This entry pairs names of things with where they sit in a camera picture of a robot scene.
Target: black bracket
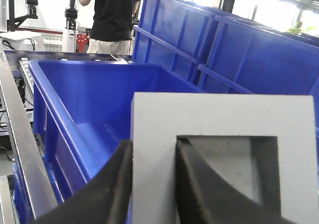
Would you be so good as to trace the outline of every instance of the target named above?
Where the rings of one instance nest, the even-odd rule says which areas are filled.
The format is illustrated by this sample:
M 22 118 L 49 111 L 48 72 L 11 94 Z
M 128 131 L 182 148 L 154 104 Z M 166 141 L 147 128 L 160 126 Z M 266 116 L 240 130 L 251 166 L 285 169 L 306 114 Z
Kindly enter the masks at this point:
M 78 11 L 75 9 L 75 0 L 70 0 L 70 6 L 65 9 L 66 29 L 76 30 L 76 18 Z
M 36 6 L 38 0 L 25 0 L 25 4 L 28 6 L 28 14 L 15 18 L 14 16 L 14 0 L 9 0 L 9 20 L 7 21 L 7 30 L 15 31 L 25 20 L 38 19 L 36 14 Z

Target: white machine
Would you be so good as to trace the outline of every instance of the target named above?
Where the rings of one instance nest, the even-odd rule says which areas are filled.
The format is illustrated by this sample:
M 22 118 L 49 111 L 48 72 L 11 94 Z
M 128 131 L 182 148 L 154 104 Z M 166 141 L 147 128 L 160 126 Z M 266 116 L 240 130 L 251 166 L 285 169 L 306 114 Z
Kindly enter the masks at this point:
M 0 34 L 0 49 L 45 51 L 40 33 L 32 31 L 10 31 Z

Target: metal frame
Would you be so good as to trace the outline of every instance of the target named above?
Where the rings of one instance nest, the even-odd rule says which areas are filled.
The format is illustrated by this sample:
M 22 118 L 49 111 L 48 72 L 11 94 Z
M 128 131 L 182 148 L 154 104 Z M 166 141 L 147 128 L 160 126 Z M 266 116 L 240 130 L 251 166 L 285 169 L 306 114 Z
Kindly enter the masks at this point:
M 6 31 L 6 0 L 0 0 L 0 31 Z
M 11 188 L 9 184 L 10 176 L 0 176 L 0 213 L 3 224 L 14 224 L 16 219 L 14 216 L 14 208 L 11 201 Z
M 20 163 L 26 194 L 37 219 L 55 208 L 57 200 L 4 51 L 0 51 L 0 98 L 6 110 L 12 150 Z

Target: cable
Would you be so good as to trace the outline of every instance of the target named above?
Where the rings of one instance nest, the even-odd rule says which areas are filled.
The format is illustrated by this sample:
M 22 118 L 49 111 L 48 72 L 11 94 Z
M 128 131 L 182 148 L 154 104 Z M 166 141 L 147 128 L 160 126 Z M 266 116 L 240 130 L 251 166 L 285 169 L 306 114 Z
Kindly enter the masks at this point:
M 24 98 L 30 105 L 34 106 L 30 101 L 28 101 L 26 98 Z
M 0 152 L 0 154 L 6 153 L 6 158 L 7 158 L 9 161 L 13 162 L 13 159 L 11 159 L 11 158 L 9 157 L 9 155 L 8 155 L 8 150 L 7 150 L 6 148 L 4 148 L 4 147 L 0 147 L 0 149 L 3 149 L 3 150 L 4 150 L 4 152 Z
M 7 40 L 2 40 L 2 45 L 10 48 L 11 50 L 16 50 Z
M 0 147 L 0 149 L 1 149 L 0 154 L 4 154 L 5 152 L 7 152 L 6 148 Z
M 28 38 L 27 40 L 30 40 L 32 47 L 33 47 L 33 51 L 35 51 L 35 41 L 32 38 Z
M 6 126 L 2 126 L 2 123 L 1 123 L 1 118 L 2 118 L 3 114 L 4 114 L 4 112 L 2 112 L 2 114 L 0 115 L 0 128 L 3 130 L 8 130 L 8 128 Z

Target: blue storage bin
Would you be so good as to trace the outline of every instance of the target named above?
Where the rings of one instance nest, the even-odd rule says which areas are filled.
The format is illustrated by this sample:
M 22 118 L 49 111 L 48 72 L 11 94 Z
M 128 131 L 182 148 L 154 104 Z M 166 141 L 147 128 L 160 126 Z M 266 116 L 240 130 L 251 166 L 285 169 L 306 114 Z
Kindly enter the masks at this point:
M 312 95 L 319 137 L 319 48 L 217 16 L 199 87 L 210 93 Z
M 13 200 L 18 214 L 19 223 L 29 223 L 33 220 L 33 213 L 30 201 L 26 195 L 26 186 L 23 180 L 23 175 L 20 163 L 17 161 L 13 165 L 14 176 L 14 193 Z
M 144 0 L 133 60 L 172 70 L 198 82 L 218 23 L 216 14 L 181 0 Z
M 203 92 L 155 65 L 30 61 L 34 132 L 62 201 L 82 188 L 130 138 L 134 92 Z

